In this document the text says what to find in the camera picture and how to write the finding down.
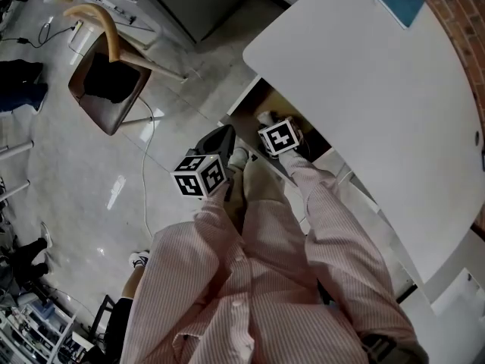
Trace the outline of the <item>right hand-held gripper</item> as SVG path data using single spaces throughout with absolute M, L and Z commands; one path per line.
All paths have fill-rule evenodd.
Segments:
M 302 131 L 292 117 L 260 129 L 258 135 L 270 156 L 278 156 L 288 150 L 295 149 L 304 140 Z

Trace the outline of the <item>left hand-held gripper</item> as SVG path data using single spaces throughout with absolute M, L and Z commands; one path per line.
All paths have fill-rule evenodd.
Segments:
M 171 172 L 182 197 L 207 199 L 227 181 L 227 164 L 235 141 L 236 131 L 227 124 L 201 138 L 187 151 Z

